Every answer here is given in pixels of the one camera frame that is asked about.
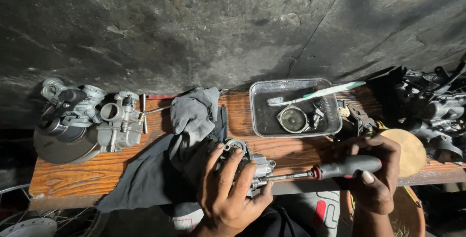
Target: screwdriver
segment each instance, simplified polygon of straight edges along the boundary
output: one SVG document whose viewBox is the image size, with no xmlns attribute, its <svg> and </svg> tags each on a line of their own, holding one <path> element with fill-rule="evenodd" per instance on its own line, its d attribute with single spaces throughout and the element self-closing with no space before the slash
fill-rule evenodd
<svg viewBox="0 0 466 237">
<path fill-rule="evenodd" d="M 356 176 L 358 171 L 368 171 L 374 173 L 382 167 L 382 162 L 379 158 L 369 155 L 351 155 L 341 162 L 334 162 L 329 164 L 315 165 L 312 169 L 285 175 L 277 175 L 270 177 L 262 177 L 260 181 L 269 180 L 285 180 L 300 177 L 313 177 L 318 180 L 323 180 L 333 177 L 344 177 L 351 179 Z"/>
</svg>

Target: concrete wall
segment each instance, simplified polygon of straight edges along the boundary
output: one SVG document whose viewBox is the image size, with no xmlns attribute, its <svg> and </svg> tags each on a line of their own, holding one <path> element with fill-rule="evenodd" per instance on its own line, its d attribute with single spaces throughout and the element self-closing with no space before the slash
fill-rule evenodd
<svg viewBox="0 0 466 237">
<path fill-rule="evenodd" d="M 34 127 L 41 82 L 178 93 L 433 69 L 466 49 L 466 0 L 1 0 L 0 122 Z"/>
</svg>

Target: hand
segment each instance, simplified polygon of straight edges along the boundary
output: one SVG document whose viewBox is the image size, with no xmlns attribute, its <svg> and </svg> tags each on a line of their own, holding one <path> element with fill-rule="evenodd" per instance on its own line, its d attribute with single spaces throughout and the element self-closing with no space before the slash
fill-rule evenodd
<svg viewBox="0 0 466 237">
<path fill-rule="evenodd" d="M 344 141 L 338 153 L 356 155 L 363 153 L 378 157 L 382 168 L 374 174 L 362 171 L 350 182 L 350 192 L 357 200 L 357 207 L 366 212 L 387 215 L 393 211 L 393 194 L 400 174 L 400 145 L 382 135 L 374 138 L 357 137 Z"/>
<path fill-rule="evenodd" d="M 214 173 L 224 146 L 217 144 L 207 158 L 198 192 L 204 217 L 194 229 L 194 236 L 233 237 L 257 219 L 273 200 L 270 181 L 252 199 L 246 198 L 257 168 L 254 161 L 244 166 L 232 187 L 238 164 L 243 158 L 240 149 L 231 149 L 234 152 L 222 169 Z"/>
</svg>

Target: toothbrush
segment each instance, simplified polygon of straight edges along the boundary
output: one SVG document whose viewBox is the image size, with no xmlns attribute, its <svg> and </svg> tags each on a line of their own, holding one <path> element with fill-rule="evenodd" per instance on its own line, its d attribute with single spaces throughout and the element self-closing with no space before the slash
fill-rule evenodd
<svg viewBox="0 0 466 237">
<path fill-rule="evenodd" d="M 300 101 L 312 99 L 314 97 L 322 97 L 322 96 L 329 95 L 329 94 L 334 94 L 334 93 L 338 93 L 338 92 L 342 92 L 342 91 L 351 90 L 351 89 L 353 89 L 355 87 L 359 87 L 359 86 L 364 85 L 364 84 L 366 84 L 364 81 L 353 81 L 353 82 L 350 82 L 350 83 L 336 85 L 336 86 L 328 87 L 328 88 L 325 88 L 325 89 L 321 89 L 321 90 L 318 90 L 316 92 L 306 94 L 301 98 L 297 98 L 297 99 L 290 100 L 290 101 L 285 101 L 285 102 L 283 102 L 283 97 L 274 97 L 274 98 L 268 99 L 267 104 L 269 106 L 272 106 L 272 107 L 293 104 L 293 103 L 297 103 L 297 102 L 300 102 Z"/>
</svg>

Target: fingernail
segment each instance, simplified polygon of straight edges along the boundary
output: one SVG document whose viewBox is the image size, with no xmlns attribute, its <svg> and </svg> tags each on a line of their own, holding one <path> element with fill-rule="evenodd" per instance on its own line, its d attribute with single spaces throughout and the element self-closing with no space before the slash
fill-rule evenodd
<svg viewBox="0 0 466 237">
<path fill-rule="evenodd" d="M 372 176 L 372 174 L 370 174 L 368 171 L 363 171 L 361 178 L 365 184 L 371 184 L 374 182 L 374 176 Z"/>
</svg>

